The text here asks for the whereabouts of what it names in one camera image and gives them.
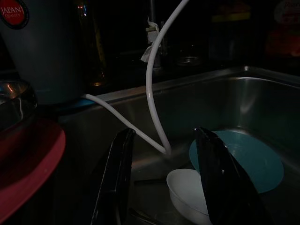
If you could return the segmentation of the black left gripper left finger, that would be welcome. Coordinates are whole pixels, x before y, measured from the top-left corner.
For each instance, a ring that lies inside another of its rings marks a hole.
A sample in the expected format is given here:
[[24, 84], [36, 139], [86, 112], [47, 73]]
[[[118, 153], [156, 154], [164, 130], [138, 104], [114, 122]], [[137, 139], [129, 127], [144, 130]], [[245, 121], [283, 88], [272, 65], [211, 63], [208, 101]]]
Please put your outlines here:
[[122, 225], [126, 221], [134, 138], [135, 131], [126, 128], [108, 149], [91, 225]]

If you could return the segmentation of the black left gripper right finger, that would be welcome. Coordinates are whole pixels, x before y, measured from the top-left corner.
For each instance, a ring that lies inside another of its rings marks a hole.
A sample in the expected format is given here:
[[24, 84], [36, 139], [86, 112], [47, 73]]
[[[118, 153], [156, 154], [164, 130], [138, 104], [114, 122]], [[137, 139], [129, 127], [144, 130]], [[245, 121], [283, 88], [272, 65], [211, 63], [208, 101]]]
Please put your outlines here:
[[249, 175], [213, 132], [194, 129], [202, 188], [214, 225], [272, 225]]

